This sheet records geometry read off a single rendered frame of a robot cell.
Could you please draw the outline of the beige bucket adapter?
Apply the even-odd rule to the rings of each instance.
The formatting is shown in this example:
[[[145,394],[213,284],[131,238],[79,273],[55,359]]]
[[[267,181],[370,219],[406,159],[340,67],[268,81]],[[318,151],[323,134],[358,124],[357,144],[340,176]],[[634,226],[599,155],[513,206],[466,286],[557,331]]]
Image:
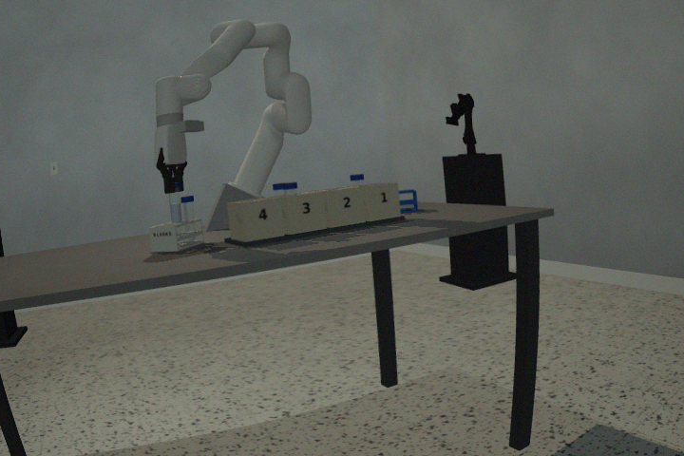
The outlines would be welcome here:
[[[227,202],[231,239],[254,241],[284,235],[281,198]]]
[[[327,229],[323,192],[301,193],[281,197],[286,235]]]
[[[398,182],[363,187],[366,221],[401,217]]]
[[[343,188],[309,191],[323,192],[328,228],[366,222],[363,188]]]

